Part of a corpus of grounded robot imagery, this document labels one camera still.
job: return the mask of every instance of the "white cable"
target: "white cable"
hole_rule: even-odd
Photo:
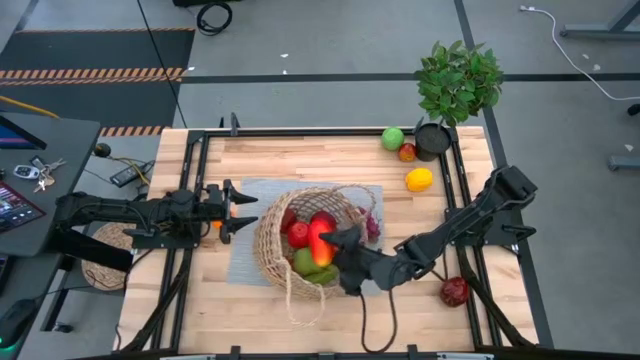
[[[553,39],[553,42],[556,44],[558,49],[560,49],[560,51],[562,52],[562,55],[564,55],[564,57],[567,59],[569,64],[571,64],[571,66],[573,66],[574,69],[580,71],[584,76],[586,76],[589,80],[591,80],[594,84],[596,84],[598,89],[600,89],[600,91],[602,91],[602,93],[605,94],[609,99],[616,100],[616,101],[640,100],[640,96],[633,96],[633,97],[628,97],[628,98],[617,98],[617,97],[609,95],[609,93],[605,89],[603,89],[602,86],[600,86],[600,84],[598,84],[598,82],[595,81],[591,77],[591,75],[587,74],[584,70],[582,70],[579,67],[577,67],[576,64],[574,64],[573,61],[571,61],[571,58],[569,58],[569,55],[567,55],[567,53],[564,51],[562,46],[560,46],[560,44],[558,43],[558,40],[556,40],[556,18],[554,18],[553,15],[551,15],[547,11],[536,9],[533,6],[527,7],[527,6],[524,6],[524,5],[520,5],[520,11],[537,12],[537,13],[545,14],[548,17],[550,17],[551,20],[553,20],[553,28],[551,29],[551,38]]]

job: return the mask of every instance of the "green apple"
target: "green apple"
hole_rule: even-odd
[[[396,151],[404,144],[404,134],[397,127],[390,127],[382,133],[382,146],[389,151]]]

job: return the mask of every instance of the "dark table edge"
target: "dark table edge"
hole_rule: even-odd
[[[75,188],[76,185],[78,184],[78,180],[80,180],[80,176],[82,176],[82,169],[84,169],[87,166],[87,162],[89,162],[89,158],[91,156],[91,153],[93,152],[93,149],[95,148],[96,142],[98,141],[98,136],[100,135],[100,124],[95,122],[95,121],[89,121],[89,122],[93,122],[98,124],[98,126],[96,127],[96,134],[94,136],[93,142],[92,142],[92,146],[89,148],[89,151],[87,152],[87,155],[85,156],[84,160],[82,161],[82,163],[80,164],[80,171],[78,171],[78,176],[75,177],[75,179],[73,180],[72,184],[71,184],[71,188]],[[62,258],[64,255],[62,254],[55,254],[55,256],[58,257],[56,263],[56,271],[54,271],[50,276],[49,276],[49,281],[47,281],[48,285],[47,288],[45,289],[46,291],[49,291],[49,288],[51,288],[51,283],[53,282],[53,279],[56,276],[57,273],[57,268],[60,267],[60,263],[62,262]],[[44,303],[46,297],[42,297],[39,301],[38,301],[38,314],[40,314],[40,310],[42,310],[42,304]],[[29,338],[29,333],[31,332],[31,328],[33,327],[35,321],[36,321],[36,317],[34,317],[34,319],[29,323],[29,325],[27,326],[27,329],[25,330],[25,335],[22,336],[22,338],[20,340],[18,340],[18,342],[16,343],[16,347],[13,349],[12,354],[10,355],[9,359],[17,359],[18,356],[20,355],[20,352],[22,351],[22,347],[24,346],[24,343],[27,341],[27,339]]]

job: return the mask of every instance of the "green leaves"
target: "green leaves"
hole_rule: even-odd
[[[468,92],[468,91],[458,91],[456,93],[456,97],[464,102],[469,102],[471,100],[475,100],[476,98],[472,92]]]
[[[460,47],[460,45],[462,45],[462,40],[458,40],[456,42],[454,42],[453,44],[451,44],[451,47],[449,47],[449,52],[450,53],[455,53],[458,48]]]
[[[483,45],[469,50],[462,40],[448,48],[436,42],[431,56],[420,59],[422,69],[414,73],[423,96],[419,105],[432,121],[456,126],[497,104],[503,73],[493,50],[479,51]]]
[[[451,94],[446,93],[440,96],[440,111],[447,111],[451,107]]]
[[[449,83],[453,84],[455,82],[458,82],[458,81],[462,80],[463,77],[464,77],[463,73],[450,73],[449,74]]]
[[[431,48],[431,56],[436,56],[436,50],[438,50],[439,47],[440,41],[436,41],[436,43],[433,44],[433,47]]]
[[[429,110],[427,111],[427,113],[429,114],[429,119],[431,120],[436,120],[440,117],[440,111],[438,110]]]
[[[489,105],[496,106],[496,104],[498,103],[498,98],[500,98],[498,90],[491,89],[491,94],[489,95]]]
[[[473,84],[473,81],[467,80],[464,82],[464,89],[469,92],[474,92],[476,91],[476,86]]]

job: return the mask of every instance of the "black desk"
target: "black desk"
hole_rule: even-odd
[[[0,253],[21,254],[0,295],[0,312],[14,302],[33,298],[49,289],[63,255],[42,252],[49,237],[55,213],[55,199],[73,191],[93,150],[100,124],[93,121],[52,119],[37,115],[3,113],[3,116],[47,143],[46,150],[0,150],[0,167],[7,172],[5,182],[47,215],[0,235]],[[55,184],[45,192],[33,193],[36,183],[12,175],[19,164],[29,164],[38,155],[46,162],[64,158],[67,163],[54,171]],[[14,359],[24,343],[21,339],[11,351],[0,350],[0,360]]]

